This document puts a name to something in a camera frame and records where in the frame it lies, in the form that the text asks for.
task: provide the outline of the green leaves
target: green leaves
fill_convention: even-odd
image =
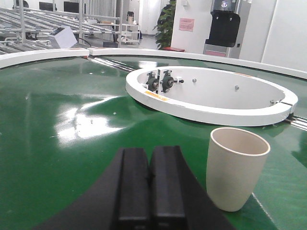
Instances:
[[[158,31],[155,38],[159,49],[171,46],[175,9],[176,1],[170,1],[170,3],[161,10],[157,25],[153,28],[156,28]]]

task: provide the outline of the white box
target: white box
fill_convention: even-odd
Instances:
[[[56,48],[70,48],[77,43],[71,28],[67,25],[61,25],[56,30],[48,34],[51,45]]]

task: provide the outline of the pink sign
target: pink sign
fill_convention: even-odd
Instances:
[[[193,32],[194,19],[191,18],[180,18],[179,30]]]

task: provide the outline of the beige cup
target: beige cup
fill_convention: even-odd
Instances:
[[[221,127],[210,136],[207,193],[224,211],[238,211],[253,192],[271,148],[262,137],[239,128]]]

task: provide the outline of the green conveyor table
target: green conveyor table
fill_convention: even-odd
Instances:
[[[307,118],[307,81],[258,69],[200,60],[105,56],[140,64],[223,69],[272,81],[299,98]],[[25,230],[58,213],[103,173],[119,147],[180,145],[205,188],[210,132],[150,109],[125,90],[127,72],[70,57],[0,70],[0,229]],[[271,152],[243,208],[223,214],[238,230],[307,229],[307,132],[287,122],[242,127],[265,138]]]

